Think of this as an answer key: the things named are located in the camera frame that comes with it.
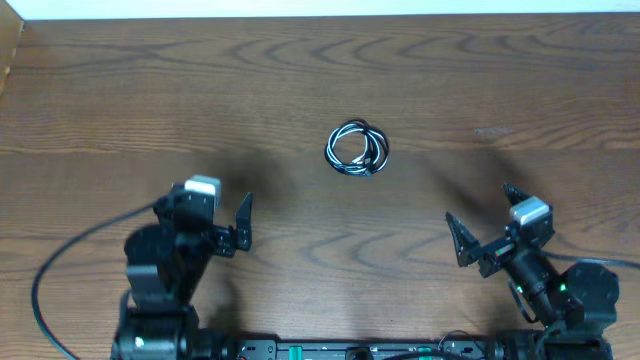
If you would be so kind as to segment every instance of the wooden table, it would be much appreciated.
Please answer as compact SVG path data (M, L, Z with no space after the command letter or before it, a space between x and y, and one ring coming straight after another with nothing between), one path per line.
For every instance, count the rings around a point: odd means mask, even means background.
M450 210L484 241L503 181L555 207L549 251L640 260L640 15L30 22L0 99L0 349L57 357L29 301L67 238L194 173L227 224L255 192L254 247L215 259L203 325L291 338L429 338L526 327L506 276L459 269ZM390 138L372 179L332 170L329 133ZM52 329L105 358L147 214L44 279ZM570 263L555 262L564 271ZM640 277L620 275L616 359L640 359Z

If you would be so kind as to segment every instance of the white wall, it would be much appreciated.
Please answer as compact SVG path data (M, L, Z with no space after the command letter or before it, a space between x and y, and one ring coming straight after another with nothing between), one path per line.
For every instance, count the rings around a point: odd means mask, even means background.
M640 0L8 0L25 20L637 12Z

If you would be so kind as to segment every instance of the wood grain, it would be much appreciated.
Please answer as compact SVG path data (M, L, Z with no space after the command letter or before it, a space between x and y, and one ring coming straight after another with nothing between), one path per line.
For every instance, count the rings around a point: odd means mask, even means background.
M5 0L0 0L0 95L4 91L4 82L11 70L11 61L23 24L24 21L11 6Z
M554 205L550 251L640 260L639 20L30 22L0 100L2 356L58 357L28 299L46 256L194 173L222 178L221 224L256 193L255 246L211 263L203 324L285 339L526 327L504 274L455 266L444 212L491 240L510 181ZM391 141L371 180L322 156L351 116ZM45 317L82 358L108 354L123 240L151 221L97 234L46 276ZM640 359L640 280L616 271L606 336L616 359Z

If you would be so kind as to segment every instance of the wire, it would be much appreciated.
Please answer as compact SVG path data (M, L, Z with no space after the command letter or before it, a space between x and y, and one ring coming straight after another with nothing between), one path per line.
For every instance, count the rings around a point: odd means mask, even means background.
M78 357L75 354L73 354L71 350L69 350L66 346L64 346L62 342L58 340L58 338L55 337L55 335L53 335L53 332L51 332L51 329L49 329L49 326L47 326L47 323L44 321L44 318L42 317L42 311L40 311L40 304L38 302L38 288L40 286L40 281L42 280L42 277L47 272L47 270L49 270L49 268L51 267L51 264L53 264L53 261L56 260L60 255L62 255L65 251L67 251L73 245L84 240L87 236L93 234L96 231L102 230L106 227L109 227L121 221L132 218L142 212L145 212L151 209L153 205L155 205L155 203L146 205L137 210L133 210L124 215L120 215L111 220L107 220L103 223L93 226L92 228L89 228L88 230L85 230L83 233L79 235L76 235L75 237L67 241L64 245L62 245L60 248L58 248L58 250L56 250L47 259L47 261L45 261L44 264L42 264L42 266L36 273L36 276L33 279L33 285L31 286L31 307L33 308L33 316L36 318L36 322L38 323L38 326L40 326L40 330L42 330L42 333L44 334L44 336L47 339L49 339L49 341L53 344L53 346L55 346L66 357L70 359L78 359Z
M558 330L558 328L560 327L561 322L557 321L553 324L551 324L548 328L545 329L545 331L542 333L542 335L538 338L538 340L536 340L535 343L535 352L536 352L536 358L538 358L540 356L540 350L542 350L542 347L544 345L544 341L552 334L554 333L556 330Z
M345 163L338 159L333 149L338 139L356 132L364 135L364 152L351 160L351 163ZM389 139L382 130L369 125L364 119L351 119L333 130L325 147L324 157L329 165L341 174L371 176L387 165Z
M542 256L546 256L548 258L552 258L556 260L577 261L577 262L585 262L585 263L600 264L600 265L607 265L607 266L620 266L620 267L628 267L628 268L640 270L640 263L636 263L633 261L561 255L561 254L554 254L554 253L550 253L550 252L539 250L539 249L536 249L535 251Z
M445 336L442 337L442 339L440 339L440 342L438 343L438 350L442 351L443 349L443 345L444 345L444 341L451 335L455 334L455 333L460 333L460 334L465 334L469 337L469 340L471 340L473 342L473 344L478 348L478 350L480 350L482 352L482 355L486 356L487 355L487 349L484 346L480 346L480 344L478 344L475 340L473 340L473 338L471 337L471 335L464 331L464 330L451 330L449 331Z
M383 360L407 360L407 359L419 359L423 357L441 358L445 360L475 360L470 357L466 357L458 354L452 354L444 351L429 351L429 352L412 351L410 353L388 357Z
M537 323L538 317L536 316L534 319L532 319L531 316L529 316L529 313L527 312L527 309L524 307L522 300L520 300L520 296L518 296L518 292L516 291L516 286L513 284L513 281L509 279L507 283L509 284L509 289L511 290L511 295L513 296L513 300L516 301L516 304L518 305L518 308L520 309L520 313L522 314L524 319L527 320L529 324Z

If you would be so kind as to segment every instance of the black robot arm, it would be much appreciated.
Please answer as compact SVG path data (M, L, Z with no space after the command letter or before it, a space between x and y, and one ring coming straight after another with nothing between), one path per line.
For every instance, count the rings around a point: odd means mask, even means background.
M251 247L249 193L236 213L236 228L213 224L220 182L194 176L153 207L159 224L127 239L127 278L136 307L121 304L112 359L235 359L233 341L198 329L189 304L211 256L233 257Z
M568 344L590 349L594 357L588 358L608 359L610 354L600 345L604 329L616 321L616 274L592 263L577 263L559 274L541 252L555 233L553 208L510 184L504 185L504 191L513 205L511 222L505 226L505 235L488 245L481 246L460 220L447 213L458 265L477 261L485 278L502 269L509 274L547 329L543 334L531 334L537 336L535 341L525 341L531 343L525 346L527 358L544 358L554 347L543 346L543 342L559 342L565 349L570 348ZM598 351L585 344L593 344Z

